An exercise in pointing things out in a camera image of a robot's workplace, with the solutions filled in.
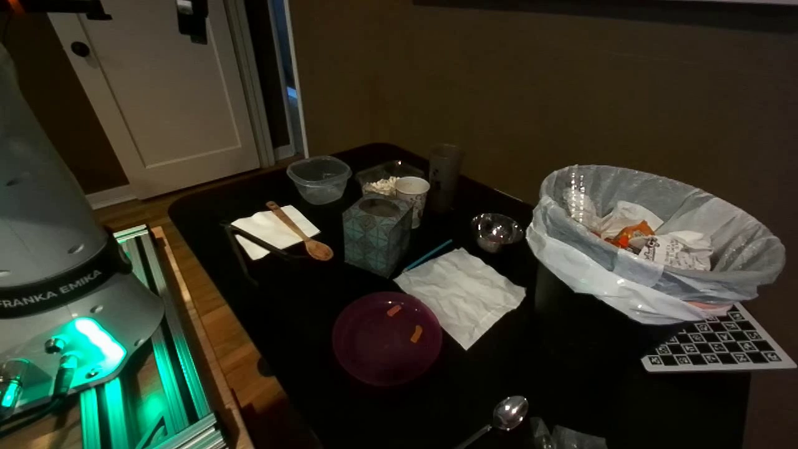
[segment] red plate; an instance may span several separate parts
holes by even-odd
[[[356,382],[380,388],[402,385],[440,358],[441,327],[420,299],[377,292],[336,317],[332,352]]]

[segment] white napkin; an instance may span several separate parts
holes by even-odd
[[[527,294],[462,246],[402,271],[396,284],[425,301],[463,349],[473,347]]]
[[[283,206],[283,211],[286,217],[291,217],[307,237],[320,235],[320,228],[297,206],[286,203],[286,206]],[[276,248],[284,248],[284,246],[302,241],[300,235],[291,231],[291,227],[286,227],[284,222],[279,222],[279,217],[274,211],[255,211],[253,217],[239,217],[231,223],[270,241]],[[264,248],[239,235],[235,240],[245,246],[249,260],[263,260],[270,253],[270,248]]]

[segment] bowl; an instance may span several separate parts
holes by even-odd
[[[356,182],[364,193],[396,193],[394,183],[398,177],[425,177],[425,168],[406,163],[405,160],[392,160],[356,172]]]
[[[516,218],[499,215],[499,211],[481,211],[472,218],[477,241],[486,252],[499,252],[522,240],[522,227]]]
[[[310,203],[332,203],[345,197],[351,168],[336,157],[310,157],[291,162],[286,175]]]
[[[362,385],[396,388],[422,378],[441,353],[445,334],[416,296],[375,292],[351,301],[334,322],[332,352]]]

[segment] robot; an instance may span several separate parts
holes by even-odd
[[[96,218],[0,44],[0,429],[114,378],[162,317],[162,299]]]

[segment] white cup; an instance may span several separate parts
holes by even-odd
[[[415,203],[412,227],[420,228],[425,203],[427,203],[430,182],[425,177],[398,177],[396,193]]]

